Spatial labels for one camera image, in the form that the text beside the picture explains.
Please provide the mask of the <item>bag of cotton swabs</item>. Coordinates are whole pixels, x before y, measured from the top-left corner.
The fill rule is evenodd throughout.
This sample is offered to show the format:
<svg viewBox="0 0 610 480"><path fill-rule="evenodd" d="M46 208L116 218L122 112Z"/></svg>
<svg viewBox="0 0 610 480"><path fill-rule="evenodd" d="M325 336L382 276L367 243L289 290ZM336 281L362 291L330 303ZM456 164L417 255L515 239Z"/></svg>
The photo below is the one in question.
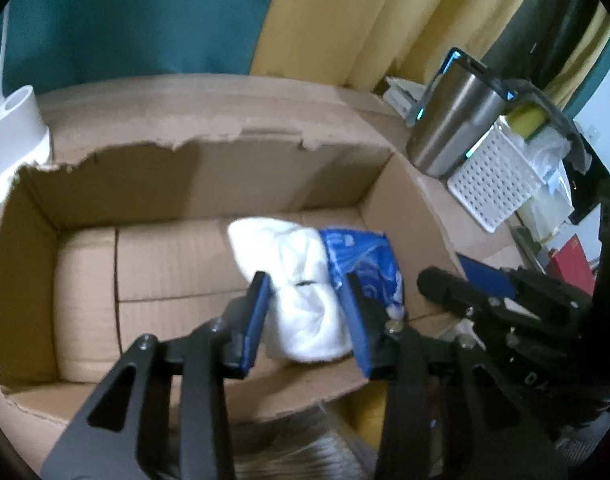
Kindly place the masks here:
<svg viewBox="0 0 610 480"><path fill-rule="evenodd" d="M317 405L231 429L239 479L371 479L376 452L334 408Z"/></svg>

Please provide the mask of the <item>white and grey sock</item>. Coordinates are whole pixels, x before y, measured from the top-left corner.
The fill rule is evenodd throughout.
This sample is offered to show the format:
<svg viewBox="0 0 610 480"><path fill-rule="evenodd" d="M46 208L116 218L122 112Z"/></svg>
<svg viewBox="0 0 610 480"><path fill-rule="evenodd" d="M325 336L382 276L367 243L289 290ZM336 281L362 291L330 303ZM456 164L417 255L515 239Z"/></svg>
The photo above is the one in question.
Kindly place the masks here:
<svg viewBox="0 0 610 480"><path fill-rule="evenodd" d="M271 359L334 362L352 352L317 230L253 217L231 222L227 236L244 278L251 280L258 272L270 277L270 306L262 338Z"/></svg>

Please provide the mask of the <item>white desk lamp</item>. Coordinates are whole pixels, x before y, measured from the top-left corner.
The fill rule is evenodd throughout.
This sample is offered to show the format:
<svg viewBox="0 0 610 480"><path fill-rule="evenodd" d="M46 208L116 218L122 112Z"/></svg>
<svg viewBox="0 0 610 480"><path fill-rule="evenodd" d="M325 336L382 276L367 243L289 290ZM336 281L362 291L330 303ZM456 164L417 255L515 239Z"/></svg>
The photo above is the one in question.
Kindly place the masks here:
<svg viewBox="0 0 610 480"><path fill-rule="evenodd" d="M4 91L10 5L2 14L0 40L0 208L6 201L16 170L47 165L52 159L52 136L44 122L31 84L10 94Z"/></svg>

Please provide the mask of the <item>clear plastic bags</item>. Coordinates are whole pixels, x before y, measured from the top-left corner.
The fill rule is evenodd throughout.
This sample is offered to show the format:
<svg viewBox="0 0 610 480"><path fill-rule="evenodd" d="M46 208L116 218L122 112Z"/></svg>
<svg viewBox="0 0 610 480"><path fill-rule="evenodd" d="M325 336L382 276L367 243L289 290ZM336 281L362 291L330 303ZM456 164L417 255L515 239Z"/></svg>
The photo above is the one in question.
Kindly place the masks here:
<svg viewBox="0 0 610 480"><path fill-rule="evenodd" d="M552 127L540 130L521 146L542 181L537 192L518 208L518 216L536 242L551 238L574 211L570 182L563 165L570 141Z"/></svg>

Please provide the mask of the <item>grey cloth on basket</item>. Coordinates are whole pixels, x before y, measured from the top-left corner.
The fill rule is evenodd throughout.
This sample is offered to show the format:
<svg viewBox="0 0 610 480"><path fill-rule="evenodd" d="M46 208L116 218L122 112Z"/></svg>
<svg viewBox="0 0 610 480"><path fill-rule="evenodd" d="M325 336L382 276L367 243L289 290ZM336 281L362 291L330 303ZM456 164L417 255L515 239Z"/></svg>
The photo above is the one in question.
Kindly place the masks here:
<svg viewBox="0 0 610 480"><path fill-rule="evenodd" d="M479 138L504 112L514 110L514 108L524 104L535 104L544 111L555 130L564 139L570 141L572 147L565 159L576 171L581 174L587 173L591 166L592 157L587 153L582 143L582 135L574 122L567 118L543 91L526 79L499 79L495 76L485 76L483 82L491 92L495 93L497 104L492 106L494 114L488 113L488 117L483 122L483 127L478 128L480 130Z"/></svg>

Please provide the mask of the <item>teal curtain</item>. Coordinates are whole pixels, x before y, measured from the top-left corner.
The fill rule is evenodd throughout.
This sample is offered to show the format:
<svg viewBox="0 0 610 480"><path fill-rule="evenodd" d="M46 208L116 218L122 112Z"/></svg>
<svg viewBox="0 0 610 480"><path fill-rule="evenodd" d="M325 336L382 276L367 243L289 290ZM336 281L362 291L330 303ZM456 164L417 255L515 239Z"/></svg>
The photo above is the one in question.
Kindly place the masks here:
<svg viewBox="0 0 610 480"><path fill-rule="evenodd" d="M245 75L271 0L11 0L4 91L160 74Z"/></svg>

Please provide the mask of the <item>yellow curtain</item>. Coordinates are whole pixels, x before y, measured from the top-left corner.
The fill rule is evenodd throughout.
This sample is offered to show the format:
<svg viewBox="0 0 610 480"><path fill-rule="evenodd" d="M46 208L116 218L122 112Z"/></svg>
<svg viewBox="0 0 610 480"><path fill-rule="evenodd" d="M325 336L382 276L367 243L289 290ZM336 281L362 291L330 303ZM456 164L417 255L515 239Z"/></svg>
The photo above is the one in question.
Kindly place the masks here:
<svg viewBox="0 0 610 480"><path fill-rule="evenodd" d="M481 58L525 0L271 0L250 71L371 91L428 81L459 47Z"/></svg>

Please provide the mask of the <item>white perforated plastic basket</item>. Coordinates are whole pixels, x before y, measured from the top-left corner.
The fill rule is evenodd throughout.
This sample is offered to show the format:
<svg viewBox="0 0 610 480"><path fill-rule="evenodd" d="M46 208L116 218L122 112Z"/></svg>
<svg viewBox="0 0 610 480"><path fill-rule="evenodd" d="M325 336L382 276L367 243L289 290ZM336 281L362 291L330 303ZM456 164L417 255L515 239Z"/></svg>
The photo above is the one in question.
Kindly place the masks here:
<svg viewBox="0 0 610 480"><path fill-rule="evenodd" d="M498 119L449 177L449 193L488 233L523 206L544 184Z"/></svg>

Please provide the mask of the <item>red box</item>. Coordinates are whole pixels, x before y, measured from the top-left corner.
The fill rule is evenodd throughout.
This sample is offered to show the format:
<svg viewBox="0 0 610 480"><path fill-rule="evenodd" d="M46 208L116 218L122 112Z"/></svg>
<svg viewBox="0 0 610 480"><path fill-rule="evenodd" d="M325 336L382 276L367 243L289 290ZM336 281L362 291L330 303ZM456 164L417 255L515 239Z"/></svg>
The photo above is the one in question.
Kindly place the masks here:
<svg viewBox="0 0 610 480"><path fill-rule="evenodd" d="M589 296L593 295L596 279L577 235L572 236L560 249L552 249L546 271L552 278L573 285Z"/></svg>

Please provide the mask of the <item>open cardboard box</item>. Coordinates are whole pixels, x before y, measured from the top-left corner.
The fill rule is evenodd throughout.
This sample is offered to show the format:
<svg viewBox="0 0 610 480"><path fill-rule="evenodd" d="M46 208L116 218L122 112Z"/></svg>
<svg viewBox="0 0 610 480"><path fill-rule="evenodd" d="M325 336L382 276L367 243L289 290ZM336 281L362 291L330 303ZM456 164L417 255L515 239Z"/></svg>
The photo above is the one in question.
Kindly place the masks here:
<svg viewBox="0 0 610 480"><path fill-rule="evenodd" d="M226 229L270 216L384 233L420 332L447 323L416 288L457 271L424 183L387 143L277 136L113 146L75 165L22 167L0 214L0 390L66 422L143 333L170 339L214 318L246 286Z"/></svg>

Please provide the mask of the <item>blue Vinda tissue pack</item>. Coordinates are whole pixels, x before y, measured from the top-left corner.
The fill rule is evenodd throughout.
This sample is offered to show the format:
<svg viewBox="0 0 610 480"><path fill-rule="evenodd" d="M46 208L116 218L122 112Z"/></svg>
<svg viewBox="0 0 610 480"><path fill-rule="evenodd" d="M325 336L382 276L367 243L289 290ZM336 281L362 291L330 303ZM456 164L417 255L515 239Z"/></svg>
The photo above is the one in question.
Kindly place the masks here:
<svg viewBox="0 0 610 480"><path fill-rule="evenodd" d="M329 276L337 295L341 295L346 274L355 274L363 293L385 308L393 320L406 317L404 279L393 247L384 233L348 228L319 231L328 255Z"/></svg>

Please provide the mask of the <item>yellow green sponge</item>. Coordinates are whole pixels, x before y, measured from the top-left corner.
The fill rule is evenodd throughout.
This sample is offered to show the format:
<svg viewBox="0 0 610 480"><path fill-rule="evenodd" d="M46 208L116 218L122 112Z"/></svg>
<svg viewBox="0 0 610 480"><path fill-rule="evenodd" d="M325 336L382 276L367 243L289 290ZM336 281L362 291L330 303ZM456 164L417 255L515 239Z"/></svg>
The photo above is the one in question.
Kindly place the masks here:
<svg viewBox="0 0 610 480"><path fill-rule="evenodd" d="M525 103L506 114L506 121L514 133L527 140L547 125L549 118L539 105Z"/></svg>

